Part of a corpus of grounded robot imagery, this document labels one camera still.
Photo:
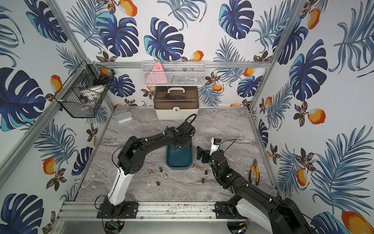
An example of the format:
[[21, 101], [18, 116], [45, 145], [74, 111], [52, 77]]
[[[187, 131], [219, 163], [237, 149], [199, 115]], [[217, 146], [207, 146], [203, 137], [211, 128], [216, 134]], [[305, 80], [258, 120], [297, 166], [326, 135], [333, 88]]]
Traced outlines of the teal plastic storage box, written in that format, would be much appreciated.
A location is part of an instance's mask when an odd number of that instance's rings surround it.
[[172, 170], [186, 170], [193, 162], [192, 146], [189, 148], [168, 145], [166, 151], [166, 165]]

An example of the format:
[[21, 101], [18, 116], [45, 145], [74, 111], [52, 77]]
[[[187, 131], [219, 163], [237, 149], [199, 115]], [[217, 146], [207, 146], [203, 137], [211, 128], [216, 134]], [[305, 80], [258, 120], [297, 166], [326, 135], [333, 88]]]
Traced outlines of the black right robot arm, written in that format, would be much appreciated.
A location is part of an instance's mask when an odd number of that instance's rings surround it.
[[314, 234], [313, 229], [294, 201], [272, 196], [230, 168], [220, 145], [210, 150], [197, 147], [197, 157], [208, 163], [218, 184], [234, 194], [227, 202], [226, 216], [245, 217], [271, 234]]

